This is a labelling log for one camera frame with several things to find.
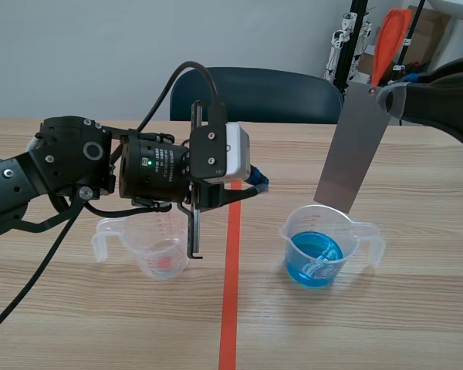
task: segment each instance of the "chair backrest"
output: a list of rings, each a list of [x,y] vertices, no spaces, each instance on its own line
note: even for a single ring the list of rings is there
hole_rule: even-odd
[[[324,79],[259,68],[214,67],[209,71],[226,104],[229,122],[336,124],[340,117],[343,97]],[[174,85],[170,119],[190,120],[195,100],[209,104],[211,94],[200,72],[191,70]]]

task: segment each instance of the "plastic measuring cup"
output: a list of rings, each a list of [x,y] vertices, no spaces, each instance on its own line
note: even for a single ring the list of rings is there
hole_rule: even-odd
[[[174,278],[187,266],[187,218],[178,210],[101,220],[91,240],[98,262],[108,257],[107,237],[118,237],[151,278]]]
[[[343,212],[322,205],[295,210],[280,229],[286,240],[286,268],[301,284],[329,284],[360,244],[370,245],[370,262],[379,264],[386,248],[379,228],[354,222]]]

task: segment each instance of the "orange tape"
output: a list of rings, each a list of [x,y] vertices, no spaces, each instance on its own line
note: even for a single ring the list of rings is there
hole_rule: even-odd
[[[240,190],[242,183],[231,184]],[[228,211],[228,236],[226,240],[225,282],[221,311],[221,338],[219,342],[219,370],[235,370],[237,362],[238,319],[238,259],[240,256],[241,204],[230,204]]]

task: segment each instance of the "wooden table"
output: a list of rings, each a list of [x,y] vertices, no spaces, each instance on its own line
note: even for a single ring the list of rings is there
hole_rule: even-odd
[[[0,157],[15,156],[39,119],[0,119]],[[103,122],[135,127],[135,122]],[[351,216],[377,223],[382,265],[365,253],[334,284],[309,291],[283,268],[277,230],[312,203],[334,126],[244,124],[252,160],[271,179],[242,203],[237,368],[463,369],[463,146],[432,128],[390,126]],[[152,123],[188,134],[185,123]],[[116,194],[104,209],[123,209]],[[28,219],[53,214],[46,197]],[[227,207],[203,215],[201,251],[178,278],[146,278],[123,247],[97,264],[97,218],[83,211],[38,284],[0,327],[2,369],[216,369]],[[56,235],[0,237],[0,311]]]

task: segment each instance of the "cardboard box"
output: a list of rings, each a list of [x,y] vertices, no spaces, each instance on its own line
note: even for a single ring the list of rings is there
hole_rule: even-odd
[[[358,72],[372,76],[373,72],[373,57],[375,53],[374,45],[367,45],[365,52],[363,53],[363,58],[358,64]],[[387,67],[386,72],[382,76],[382,80],[389,81],[391,73],[393,72],[394,62],[391,62]]]
[[[366,73],[372,76],[373,71],[373,56],[375,52],[374,45],[367,45],[362,54],[362,60],[358,63],[358,72]]]
[[[415,16],[417,7],[411,5],[408,8]],[[438,49],[439,42],[442,40],[450,19],[449,15],[436,12],[435,10],[422,9],[403,64],[406,65],[411,62],[425,64],[430,62]]]

